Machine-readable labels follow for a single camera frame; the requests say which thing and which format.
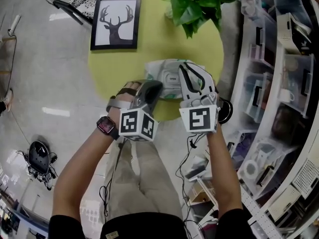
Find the yellow round table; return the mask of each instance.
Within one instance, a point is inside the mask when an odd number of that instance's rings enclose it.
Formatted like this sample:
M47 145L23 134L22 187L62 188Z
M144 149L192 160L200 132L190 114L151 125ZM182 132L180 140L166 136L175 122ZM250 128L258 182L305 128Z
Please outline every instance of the yellow round table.
M100 50L89 52L89 68L98 93L105 99L115 95L127 82L145 78L144 64L176 58L189 59L205 66L215 82L223 68L223 45L214 23L209 20L186 38L182 26L175 27L164 15L168 2L141 0L138 47L136 50ZM154 110L157 121L180 117L181 100L159 100Z

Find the deer silhouette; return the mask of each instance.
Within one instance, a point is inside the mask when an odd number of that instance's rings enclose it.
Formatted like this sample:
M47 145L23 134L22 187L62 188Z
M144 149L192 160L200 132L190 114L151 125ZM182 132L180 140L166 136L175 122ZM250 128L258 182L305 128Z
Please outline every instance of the deer silhouette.
M129 22L132 21L132 19L134 18L134 16L133 16L133 10L127 5L127 6L126 6L126 11L127 11L127 13L128 13L127 20L121 22L121 19L120 19L120 17L118 16L118 18L119 18L119 23L116 24L116 25L113 25L111 18L110 18L110 21L106 21L106 20L105 20L105 17L108 15L108 13L107 13L108 7L109 7L109 5L106 6L105 8L103 8L103 9L101 10L100 21L101 21L102 23L106 23L106 24L107 24L107 25L104 25L104 27L110 31L110 44L111 44L111 45L112 45L112 44L113 44L113 45L115 45L115 44L131 44L131 43L132 43L132 40L122 39L122 38L119 36L119 28L120 28L121 25L123 25L123 24L125 24L125 23L129 23Z

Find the picture frame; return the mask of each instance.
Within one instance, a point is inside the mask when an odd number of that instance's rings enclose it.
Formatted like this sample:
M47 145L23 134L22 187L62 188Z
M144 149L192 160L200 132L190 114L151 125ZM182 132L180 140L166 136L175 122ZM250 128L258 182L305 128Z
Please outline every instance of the picture frame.
M96 0L90 50L136 49L141 0Z

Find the pants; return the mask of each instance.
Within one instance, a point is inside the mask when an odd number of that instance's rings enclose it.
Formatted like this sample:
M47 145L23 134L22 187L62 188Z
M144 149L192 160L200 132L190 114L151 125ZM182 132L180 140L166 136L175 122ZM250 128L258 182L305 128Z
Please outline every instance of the pants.
M6 110L4 102L0 102L0 114L2 114Z
M104 216L104 207L101 205L101 221L105 223L119 216L142 212L166 213L182 219L178 194L155 146L138 142L136 152L140 178L132 169L131 143L127 141L114 172L108 202L109 214ZM112 178L118 153L118 146L113 146L107 163L105 186Z

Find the shoe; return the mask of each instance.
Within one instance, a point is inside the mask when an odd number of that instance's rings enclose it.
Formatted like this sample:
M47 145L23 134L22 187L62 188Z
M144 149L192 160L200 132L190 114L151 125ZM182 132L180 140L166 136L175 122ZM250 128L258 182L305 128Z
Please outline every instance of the shoe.
M12 89L9 89L8 92L6 93L4 100L3 100L5 107L6 107L6 110L8 112L10 112L10 110L11 110L12 101L13 101L13 91L12 91Z

